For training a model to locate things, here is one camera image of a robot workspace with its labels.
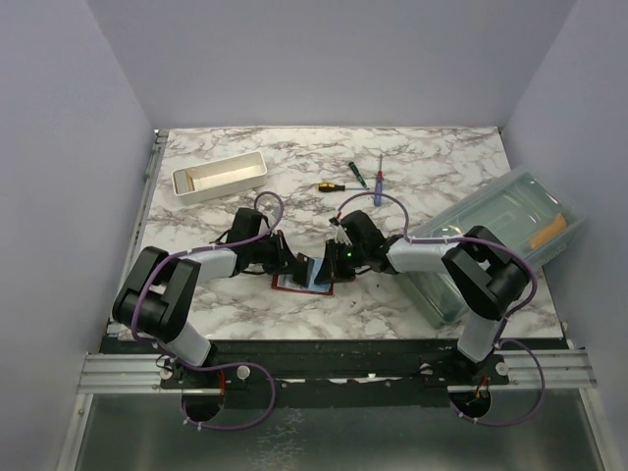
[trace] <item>white rectangular tray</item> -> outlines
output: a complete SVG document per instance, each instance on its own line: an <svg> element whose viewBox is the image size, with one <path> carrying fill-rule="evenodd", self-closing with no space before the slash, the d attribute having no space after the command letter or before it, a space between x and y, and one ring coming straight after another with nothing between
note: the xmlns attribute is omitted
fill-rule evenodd
<svg viewBox="0 0 628 471"><path fill-rule="evenodd" d="M173 191L183 204L238 193L266 182L266 162L259 151L173 171Z"/></svg>

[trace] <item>blue object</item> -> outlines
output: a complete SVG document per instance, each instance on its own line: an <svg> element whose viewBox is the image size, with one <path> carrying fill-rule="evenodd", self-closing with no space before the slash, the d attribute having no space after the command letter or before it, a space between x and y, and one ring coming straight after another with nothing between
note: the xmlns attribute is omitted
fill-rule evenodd
<svg viewBox="0 0 628 471"><path fill-rule="evenodd" d="M293 289L295 291L310 291L310 292L329 292L332 287L331 283L325 283L323 285L316 285L314 280L316 275L321 271L323 266L323 259L318 257L312 257L314 265L312 266L312 274L307 281L307 287L302 287L292 281L292 275L279 275L277 278L277 286L281 288Z"/></svg>
<svg viewBox="0 0 628 471"><path fill-rule="evenodd" d="M382 206L382 191L384 190L384 183L375 183L375 196L373 197L373 203L375 206Z"/></svg>

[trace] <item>clear plastic container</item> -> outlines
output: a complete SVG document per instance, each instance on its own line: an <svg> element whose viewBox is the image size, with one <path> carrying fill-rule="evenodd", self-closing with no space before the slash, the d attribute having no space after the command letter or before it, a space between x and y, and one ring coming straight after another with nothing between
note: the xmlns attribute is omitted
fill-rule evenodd
<svg viewBox="0 0 628 471"><path fill-rule="evenodd" d="M535 269L563 251L585 213L518 168L467 196L411 233L459 236L485 226L523 255ZM398 277L402 287L434 325L452 324L469 308L447 274L412 272Z"/></svg>

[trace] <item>white marble surface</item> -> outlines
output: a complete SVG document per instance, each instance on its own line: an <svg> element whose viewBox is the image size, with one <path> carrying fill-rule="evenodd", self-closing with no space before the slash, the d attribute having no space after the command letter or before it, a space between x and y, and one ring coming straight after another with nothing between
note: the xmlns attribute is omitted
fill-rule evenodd
<svg viewBox="0 0 628 471"><path fill-rule="evenodd" d="M250 190L192 206L173 195L173 170L260 150L268 181ZM320 181L357 185L354 161L369 184L384 153L385 191L407 206L417 227L508 171L496 129L241 128L175 130L152 199L142 246L169 251L206 244L228 229L240 206L262 189L278 193L286 213L280 228L296 254L322 256L335 231L328 219L351 193L320 193ZM363 198L350 206L367 212L386 235L403 219L392 203ZM456 338L460 324L434 329L401 292L394 277L368 273L335 286L333 296L270 289L270 277L240 275L198 287L189 320L211 339L434 339ZM515 314L508 337L562 337L545 280L531 306Z"/></svg>

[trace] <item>gray wall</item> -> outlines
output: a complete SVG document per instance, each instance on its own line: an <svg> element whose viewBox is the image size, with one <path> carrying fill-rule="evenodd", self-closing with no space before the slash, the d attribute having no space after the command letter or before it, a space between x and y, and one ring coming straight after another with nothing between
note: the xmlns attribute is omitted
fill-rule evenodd
<svg viewBox="0 0 628 471"><path fill-rule="evenodd" d="M590 213L548 266L556 308L587 346L628 463L628 3L580 0L503 133L508 157L555 181Z"/></svg>
<svg viewBox="0 0 628 471"><path fill-rule="evenodd" d="M155 127L505 125L573 0L88 0Z"/></svg>
<svg viewBox="0 0 628 471"><path fill-rule="evenodd" d="M152 131L82 0L0 6L0 468L51 469Z"/></svg>

